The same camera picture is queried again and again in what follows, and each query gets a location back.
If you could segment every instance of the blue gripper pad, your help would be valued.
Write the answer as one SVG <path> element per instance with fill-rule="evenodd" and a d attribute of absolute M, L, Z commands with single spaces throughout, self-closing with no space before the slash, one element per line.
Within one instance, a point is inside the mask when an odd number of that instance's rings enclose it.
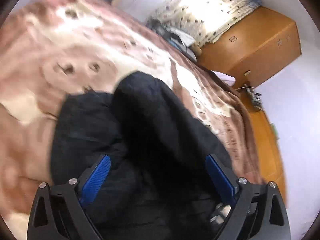
<path fill-rule="evenodd" d="M 83 208 L 95 200 L 104 180 L 108 176 L 110 167 L 110 157 L 105 155 L 82 187 L 80 203 Z"/>
<path fill-rule="evenodd" d="M 222 202 L 233 207 L 236 204 L 235 188 L 211 155 L 205 158 L 205 168 Z"/>

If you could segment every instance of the clothing pile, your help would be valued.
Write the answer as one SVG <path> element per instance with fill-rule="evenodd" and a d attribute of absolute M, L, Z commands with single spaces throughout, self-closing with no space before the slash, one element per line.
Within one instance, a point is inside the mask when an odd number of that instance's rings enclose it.
<path fill-rule="evenodd" d="M 231 168 L 217 137 L 159 79 L 135 72 L 115 93 L 70 96 L 58 118 L 51 172 L 56 185 L 78 178 L 101 154 L 110 171 L 83 207 L 105 239 L 207 239 L 219 197 L 204 160 Z"/>
<path fill-rule="evenodd" d="M 152 19 L 148 21 L 147 27 L 150 30 L 153 30 L 160 37 L 164 38 L 169 44 L 178 49 L 188 59 L 197 61 L 195 54 L 188 48 L 195 42 L 195 39 L 189 34 L 174 27 L 166 28 L 159 20 Z"/>

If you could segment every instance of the patterned blanket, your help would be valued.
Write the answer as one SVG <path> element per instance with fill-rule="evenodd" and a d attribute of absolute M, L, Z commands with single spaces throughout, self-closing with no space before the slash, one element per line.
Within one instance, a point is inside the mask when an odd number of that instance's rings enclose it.
<path fill-rule="evenodd" d="M 129 73 L 161 79 L 228 150 L 238 176 L 261 183 L 249 115 L 230 87 L 130 16 L 100 0 L 42 0 L 0 30 L 0 213 L 29 213 L 51 181 L 54 129 L 68 93 L 112 93 Z"/>

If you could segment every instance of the wooden floor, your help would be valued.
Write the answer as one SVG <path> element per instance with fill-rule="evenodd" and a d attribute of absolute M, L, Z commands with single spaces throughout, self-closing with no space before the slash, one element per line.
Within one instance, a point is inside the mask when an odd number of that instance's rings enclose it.
<path fill-rule="evenodd" d="M 246 106 L 256 139 L 260 171 L 263 178 L 278 184 L 282 198 L 286 200 L 285 179 L 277 138 L 264 111 L 256 112 L 247 95 L 241 93 L 241 101 Z"/>

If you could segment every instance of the black jacket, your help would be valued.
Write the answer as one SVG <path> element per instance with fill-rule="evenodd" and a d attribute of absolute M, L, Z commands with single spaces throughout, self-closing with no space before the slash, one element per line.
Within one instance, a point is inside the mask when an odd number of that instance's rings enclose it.
<path fill-rule="evenodd" d="M 69 96 L 57 122 L 51 172 L 56 185 L 92 166 L 111 169 L 86 212 L 105 239 L 210 239 L 220 202 L 204 159 L 231 168 L 222 143 L 159 79 L 135 72 L 114 95 Z"/>

